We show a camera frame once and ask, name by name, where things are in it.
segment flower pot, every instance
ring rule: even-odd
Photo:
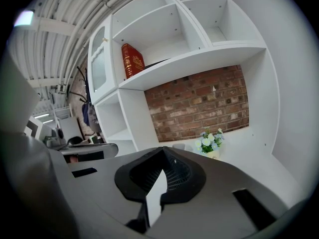
[[[206,153],[207,157],[213,158],[213,159],[219,159],[220,153],[219,150],[213,150],[211,152]]]

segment light fixture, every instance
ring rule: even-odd
[[[34,118],[35,118],[35,119],[38,119],[38,118],[47,117],[47,116],[49,116],[49,114],[42,114],[42,115],[36,116],[36,117],[34,117]]]
[[[53,121],[53,120],[51,119],[51,120],[45,121],[45,122],[43,122],[43,124],[44,124],[44,123],[48,123],[48,122],[51,122],[51,121]]]
[[[31,10],[23,11],[15,21],[14,26],[31,25],[33,14],[34,12]]]

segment white door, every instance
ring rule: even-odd
[[[112,56],[112,15],[96,29],[90,39],[88,82],[92,104],[117,88]]]

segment potted plant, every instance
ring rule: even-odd
[[[219,159],[219,148],[224,139],[223,131],[220,128],[215,135],[206,129],[205,132],[201,133],[201,138],[196,140],[195,145],[201,153],[206,153],[207,157]]]

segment red book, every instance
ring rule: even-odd
[[[122,56],[127,78],[130,78],[144,70],[145,65],[143,56],[131,45],[126,43],[122,46]]]

